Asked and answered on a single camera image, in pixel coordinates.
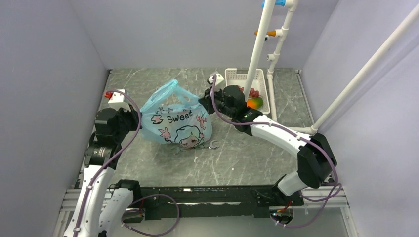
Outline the light blue cartoon plastic bag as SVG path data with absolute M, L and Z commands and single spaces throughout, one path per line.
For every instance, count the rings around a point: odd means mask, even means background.
M 141 135 L 160 144 L 195 148 L 212 137 L 211 118 L 197 95 L 171 79 L 140 108 Z

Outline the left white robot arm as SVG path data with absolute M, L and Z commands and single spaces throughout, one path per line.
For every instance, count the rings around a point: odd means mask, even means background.
M 108 183 L 125 148 L 122 142 L 133 131 L 138 134 L 141 114 L 129 110 L 106 108 L 95 117 L 94 132 L 84 154 L 82 187 L 66 237 L 96 237 L 99 235 L 99 218 Z

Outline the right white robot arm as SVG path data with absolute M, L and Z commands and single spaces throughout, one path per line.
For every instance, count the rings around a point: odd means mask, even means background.
M 210 87 L 199 103 L 209 114 L 228 116 L 225 121 L 238 131 L 264 139 L 296 158 L 296 170 L 284 175 L 274 186 L 272 198 L 278 205 L 286 204 L 293 194 L 307 187 L 320 187 L 329 175 L 338 178 L 337 161 L 324 135 L 297 132 L 274 122 L 249 107 L 238 86 L 227 86 L 219 91 Z

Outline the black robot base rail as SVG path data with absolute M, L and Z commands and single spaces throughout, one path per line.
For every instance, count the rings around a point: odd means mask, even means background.
M 136 187 L 128 207 L 145 220 L 163 218 L 252 216 L 268 218 L 282 208 L 303 206 L 298 193 L 286 196 L 273 185 Z

